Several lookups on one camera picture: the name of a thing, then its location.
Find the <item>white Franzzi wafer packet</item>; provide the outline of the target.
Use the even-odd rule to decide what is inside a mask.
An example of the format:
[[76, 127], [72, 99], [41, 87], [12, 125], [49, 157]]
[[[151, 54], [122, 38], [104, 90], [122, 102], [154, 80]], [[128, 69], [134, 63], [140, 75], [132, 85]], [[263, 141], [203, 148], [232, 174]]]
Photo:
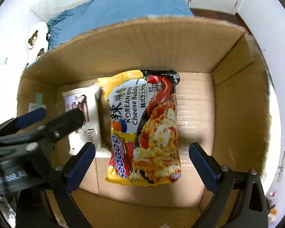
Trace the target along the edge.
[[93, 143], [96, 148], [96, 158], [110, 158], [111, 151], [102, 142], [98, 101], [101, 98], [101, 88], [98, 84], [86, 88], [73, 89], [63, 94], [65, 111], [80, 109], [84, 115], [81, 128], [68, 135], [69, 154], [76, 155], [87, 143]]

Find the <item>yellow instant noodle packet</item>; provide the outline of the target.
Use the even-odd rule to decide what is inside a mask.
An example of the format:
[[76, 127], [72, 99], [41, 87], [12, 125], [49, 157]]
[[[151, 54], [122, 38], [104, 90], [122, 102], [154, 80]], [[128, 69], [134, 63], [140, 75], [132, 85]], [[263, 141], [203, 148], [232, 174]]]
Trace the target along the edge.
[[148, 187], [181, 176], [174, 70], [130, 70], [98, 79], [109, 107], [106, 181]]

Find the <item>bear print pillow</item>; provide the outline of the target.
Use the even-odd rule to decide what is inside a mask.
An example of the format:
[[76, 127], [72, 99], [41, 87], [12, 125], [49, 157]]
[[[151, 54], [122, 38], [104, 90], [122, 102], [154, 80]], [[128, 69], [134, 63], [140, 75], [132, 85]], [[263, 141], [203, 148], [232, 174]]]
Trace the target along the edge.
[[49, 29], [45, 22], [33, 24], [27, 34], [27, 64], [26, 67], [36, 62], [49, 48]]

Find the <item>blue bed sheet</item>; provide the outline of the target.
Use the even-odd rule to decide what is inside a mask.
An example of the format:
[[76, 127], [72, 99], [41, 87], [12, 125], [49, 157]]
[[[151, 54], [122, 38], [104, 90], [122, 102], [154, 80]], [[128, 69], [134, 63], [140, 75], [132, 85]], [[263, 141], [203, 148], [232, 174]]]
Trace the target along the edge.
[[99, 27], [141, 17], [191, 17], [184, 0], [89, 0], [47, 22], [49, 49]]

